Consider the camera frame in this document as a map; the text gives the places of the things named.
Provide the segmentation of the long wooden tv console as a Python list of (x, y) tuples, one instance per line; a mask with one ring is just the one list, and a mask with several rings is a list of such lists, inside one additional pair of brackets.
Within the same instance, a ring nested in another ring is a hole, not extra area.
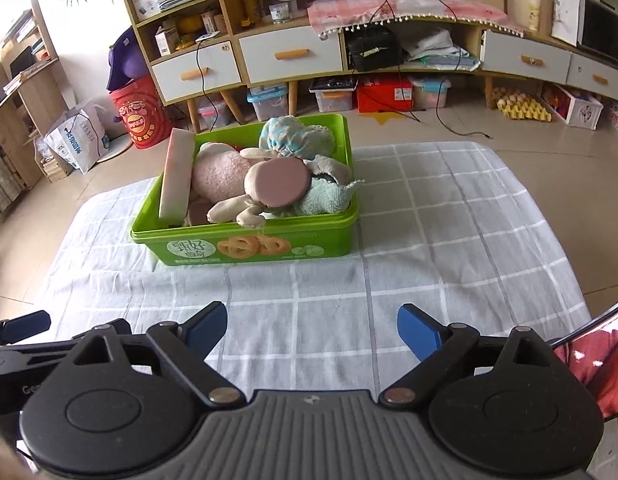
[(480, 60), (480, 71), (488, 78), (518, 77), (548, 81), (618, 100), (617, 62), (577, 49), (540, 32), (523, 28), (525, 35), (518, 37), (480, 25), (410, 21), (459, 26), (466, 35), (464, 47)]

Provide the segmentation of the wooden shelf cabinet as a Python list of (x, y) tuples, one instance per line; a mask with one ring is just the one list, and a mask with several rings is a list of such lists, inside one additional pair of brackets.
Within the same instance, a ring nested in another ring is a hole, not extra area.
[[(187, 104), (195, 131), (199, 130), (195, 100), (208, 93), (219, 93), (235, 119), (243, 122), (234, 89), (285, 82), (288, 113), (294, 115), (300, 81), (346, 70), (341, 37), (319, 36), (304, 15), (281, 24), (266, 20), (245, 28), (241, 0), (189, 0), (152, 16), (136, 10), (132, 0), (123, 2), (161, 102)], [(223, 32), (172, 53), (159, 51), (155, 36), (161, 25), (206, 11), (220, 13)]]

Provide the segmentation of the white checkered tablecloth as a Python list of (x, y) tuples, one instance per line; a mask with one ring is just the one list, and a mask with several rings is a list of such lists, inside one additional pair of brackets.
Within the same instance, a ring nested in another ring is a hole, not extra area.
[(562, 246), (494, 151), (373, 146), (353, 166), (360, 217), (336, 258), (311, 238), (281, 262), (166, 266), (130, 236), (152, 180), (94, 196), (40, 281), (48, 336), (113, 318), (141, 332), (219, 300), (229, 326), (209, 363), (244, 391), (379, 392), (415, 364), (397, 334), (403, 304), (496, 336), (527, 325), (553, 339), (589, 320)]

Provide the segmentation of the red cartoon bucket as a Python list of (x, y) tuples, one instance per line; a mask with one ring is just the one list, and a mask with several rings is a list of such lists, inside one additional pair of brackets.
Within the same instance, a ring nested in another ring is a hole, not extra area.
[(136, 148), (146, 150), (169, 138), (172, 123), (152, 76), (134, 79), (109, 97)]

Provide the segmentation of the pink fuzzy plush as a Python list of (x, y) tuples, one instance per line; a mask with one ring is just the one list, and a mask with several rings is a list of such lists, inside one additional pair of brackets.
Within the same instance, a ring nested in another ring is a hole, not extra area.
[(207, 214), (222, 200), (244, 194), (244, 179), (251, 162), (229, 144), (206, 142), (194, 160), (187, 225), (203, 226)]

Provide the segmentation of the black lid storage box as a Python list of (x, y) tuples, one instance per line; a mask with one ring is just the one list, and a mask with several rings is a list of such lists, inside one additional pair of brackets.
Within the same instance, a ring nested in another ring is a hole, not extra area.
[(312, 81), (309, 92), (320, 113), (348, 112), (355, 108), (357, 85), (354, 76), (321, 77)]

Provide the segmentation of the blue patterned cloth bundle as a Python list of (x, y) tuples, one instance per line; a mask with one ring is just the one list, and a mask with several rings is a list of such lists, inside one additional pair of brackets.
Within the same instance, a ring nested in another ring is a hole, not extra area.
[(331, 156), (335, 138), (329, 128), (305, 125), (293, 116), (270, 118), (262, 127), (258, 148), (280, 156), (311, 160), (317, 155)]

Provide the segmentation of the red fabric chair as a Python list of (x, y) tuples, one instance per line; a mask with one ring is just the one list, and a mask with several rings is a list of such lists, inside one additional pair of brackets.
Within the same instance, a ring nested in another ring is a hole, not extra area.
[(618, 417), (618, 303), (551, 341), (554, 353), (585, 386), (606, 422)]

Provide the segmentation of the green plastic bin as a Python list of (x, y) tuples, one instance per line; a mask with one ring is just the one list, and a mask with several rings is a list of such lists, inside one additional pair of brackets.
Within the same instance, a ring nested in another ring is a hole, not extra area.
[[(255, 148), (262, 123), (195, 133), (195, 155), (206, 142), (232, 148)], [(158, 218), (163, 174), (150, 190), (131, 226), (131, 238), (146, 246), (167, 266), (210, 263), (282, 261), (294, 258), (339, 257), (349, 253), (351, 230), (358, 219), (355, 196), (340, 214), (316, 214), (268, 219), (260, 229), (245, 229), (234, 222), (203, 226), (168, 226)]]

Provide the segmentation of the blue lid storage box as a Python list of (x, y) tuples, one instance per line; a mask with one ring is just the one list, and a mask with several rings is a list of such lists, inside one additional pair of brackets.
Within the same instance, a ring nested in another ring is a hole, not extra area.
[(286, 116), (288, 112), (287, 84), (271, 84), (249, 88), (247, 102), (251, 103), (259, 122)]

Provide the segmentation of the pink table runner cloth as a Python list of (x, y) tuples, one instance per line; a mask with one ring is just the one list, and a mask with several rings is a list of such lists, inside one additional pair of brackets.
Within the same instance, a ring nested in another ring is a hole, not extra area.
[(309, 6), (308, 18), (319, 36), (410, 20), (480, 25), (513, 36), (525, 35), (504, 12), (468, 0), (318, 0)]

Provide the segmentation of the pink white sponge block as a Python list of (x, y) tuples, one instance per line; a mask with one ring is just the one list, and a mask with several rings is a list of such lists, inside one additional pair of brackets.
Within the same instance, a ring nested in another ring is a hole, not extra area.
[(187, 215), (195, 145), (194, 132), (171, 130), (158, 208), (158, 218), (168, 226), (181, 226)]

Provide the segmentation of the white red toy box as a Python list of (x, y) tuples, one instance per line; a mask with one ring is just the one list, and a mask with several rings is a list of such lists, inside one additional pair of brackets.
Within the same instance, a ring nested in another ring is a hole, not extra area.
[(544, 82), (540, 89), (541, 100), (552, 113), (568, 127), (594, 131), (603, 110), (603, 104), (588, 92), (570, 90), (559, 84)]

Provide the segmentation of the black bag on shelf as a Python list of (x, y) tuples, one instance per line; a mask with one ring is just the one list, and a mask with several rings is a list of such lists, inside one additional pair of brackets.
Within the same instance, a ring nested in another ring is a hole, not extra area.
[(345, 32), (348, 66), (359, 73), (400, 65), (405, 61), (405, 51), (397, 35), (379, 25), (362, 27)]

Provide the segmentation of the red cardboard box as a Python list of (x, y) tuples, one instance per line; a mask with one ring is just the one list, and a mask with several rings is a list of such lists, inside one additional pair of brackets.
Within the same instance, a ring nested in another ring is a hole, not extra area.
[(367, 75), (358, 79), (357, 107), (360, 113), (410, 112), (412, 84), (398, 74)]

